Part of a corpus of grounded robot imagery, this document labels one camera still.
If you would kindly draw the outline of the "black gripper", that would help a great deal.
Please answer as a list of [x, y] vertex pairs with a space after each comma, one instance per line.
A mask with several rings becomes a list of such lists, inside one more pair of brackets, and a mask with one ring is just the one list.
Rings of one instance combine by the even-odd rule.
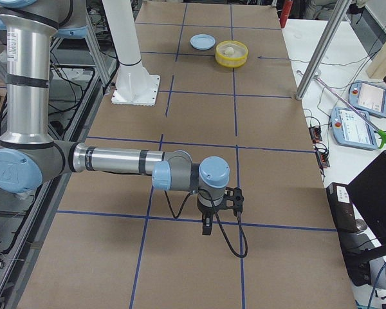
[[217, 222], [219, 222], [218, 217], [218, 206], [206, 206], [202, 203], [198, 203], [198, 209], [202, 213], [202, 235], [210, 236], [212, 233], [212, 222], [213, 216], [216, 216]]

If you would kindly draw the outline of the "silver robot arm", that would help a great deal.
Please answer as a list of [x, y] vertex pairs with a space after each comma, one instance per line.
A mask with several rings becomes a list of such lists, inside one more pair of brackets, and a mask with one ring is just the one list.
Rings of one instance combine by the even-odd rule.
[[103, 171], [152, 178], [157, 190], [196, 194], [203, 234], [233, 195], [230, 168], [217, 156], [192, 162], [184, 151], [89, 147], [48, 134], [51, 39], [87, 34], [84, 1], [0, 1], [6, 26], [7, 129], [0, 136], [0, 188], [22, 193], [66, 173]]

